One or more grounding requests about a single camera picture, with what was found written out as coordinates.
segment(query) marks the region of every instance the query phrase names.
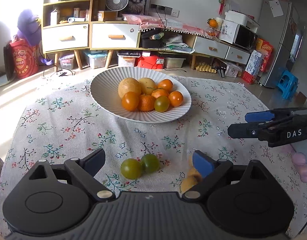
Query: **silver screw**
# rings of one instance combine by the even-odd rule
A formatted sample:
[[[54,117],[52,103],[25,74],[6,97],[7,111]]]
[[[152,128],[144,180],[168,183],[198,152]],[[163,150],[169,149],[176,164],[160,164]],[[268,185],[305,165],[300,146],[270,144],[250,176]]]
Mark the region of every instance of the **silver screw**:
[[[184,196],[186,198],[191,198],[191,199],[195,199],[195,198],[199,198],[200,197],[200,193],[195,191],[195,190],[190,190],[190,191],[187,191]]]
[[[110,198],[113,195],[113,193],[109,190],[101,190],[97,192],[98,198]]]

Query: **refrigerator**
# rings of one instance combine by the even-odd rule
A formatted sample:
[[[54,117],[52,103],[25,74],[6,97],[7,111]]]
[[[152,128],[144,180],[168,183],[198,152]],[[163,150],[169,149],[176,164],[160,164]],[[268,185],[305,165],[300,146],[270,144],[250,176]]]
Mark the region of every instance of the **refrigerator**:
[[[279,83],[287,68],[299,22],[299,15],[290,1],[263,0],[259,37],[274,48],[267,67],[268,72],[263,73],[259,81],[263,86],[275,88]]]

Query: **white microwave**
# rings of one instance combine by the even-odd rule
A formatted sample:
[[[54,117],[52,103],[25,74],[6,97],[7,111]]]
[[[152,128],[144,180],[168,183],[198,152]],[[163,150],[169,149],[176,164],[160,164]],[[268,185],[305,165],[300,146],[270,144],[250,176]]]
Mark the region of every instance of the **white microwave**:
[[[223,20],[218,38],[246,50],[253,51],[258,35],[243,25]]]

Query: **fan grille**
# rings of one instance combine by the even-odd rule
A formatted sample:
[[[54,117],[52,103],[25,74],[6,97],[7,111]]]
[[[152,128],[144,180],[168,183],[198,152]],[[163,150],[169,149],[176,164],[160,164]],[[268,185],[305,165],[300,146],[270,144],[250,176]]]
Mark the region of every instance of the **fan grille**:
[[[106,0],[106,5],[111,11],[121,11],[126,8],[128,0]]]

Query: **plastic stool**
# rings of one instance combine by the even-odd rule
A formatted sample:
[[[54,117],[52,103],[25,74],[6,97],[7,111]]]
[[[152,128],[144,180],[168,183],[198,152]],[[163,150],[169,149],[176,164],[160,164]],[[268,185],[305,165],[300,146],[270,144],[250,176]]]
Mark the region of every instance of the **plastic stool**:
[[[277,87],[282,91],[282,97],[290,100],[298,88],[298,78],[285,70]]]

